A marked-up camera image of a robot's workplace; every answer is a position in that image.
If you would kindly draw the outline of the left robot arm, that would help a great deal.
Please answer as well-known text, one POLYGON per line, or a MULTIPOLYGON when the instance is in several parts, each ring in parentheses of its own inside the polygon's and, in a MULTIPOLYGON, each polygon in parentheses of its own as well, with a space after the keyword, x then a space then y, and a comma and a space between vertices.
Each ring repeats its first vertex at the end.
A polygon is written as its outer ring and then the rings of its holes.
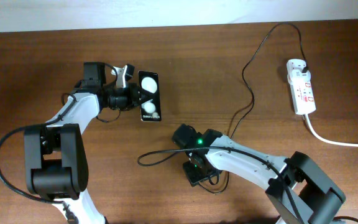
POLYGON ((134 66, 112 66, 106 81, 103 62, 84 63, 84 77, 63 96, 62 109, 46 123, 24 131, 28 191, 57 208, 68 223, 107 223, 88 192, 89 170, 82 135, 103 109, 118 112, 141 108, 144 121, 160 121, 158 75, 134 66))

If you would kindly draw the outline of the black Galaxy smartphone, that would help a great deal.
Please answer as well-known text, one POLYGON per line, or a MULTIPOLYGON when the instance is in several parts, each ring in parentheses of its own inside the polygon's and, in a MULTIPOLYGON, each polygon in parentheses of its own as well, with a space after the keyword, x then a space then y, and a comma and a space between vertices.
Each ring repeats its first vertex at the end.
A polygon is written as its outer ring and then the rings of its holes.
POLYGON ((162 112, 158 74, 140 70, 138 75, 141 94, 141 120, 147 122, 160 122, 162 120, 162 112))

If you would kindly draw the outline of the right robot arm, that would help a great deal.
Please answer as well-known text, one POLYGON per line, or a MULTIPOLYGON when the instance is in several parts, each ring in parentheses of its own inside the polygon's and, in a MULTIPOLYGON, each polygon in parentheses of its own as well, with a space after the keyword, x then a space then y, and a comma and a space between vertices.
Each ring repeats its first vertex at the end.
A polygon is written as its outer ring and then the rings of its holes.
POLYGON ((278 223, 339 223, 335 218, 346 201, 344 192, 309 156, 273 156, 240 145, 227 135, 204 133, 182 124, 172 141, 189 160, 183 169, 192 186, 222 171, 259 186, 276 208, 278 223))

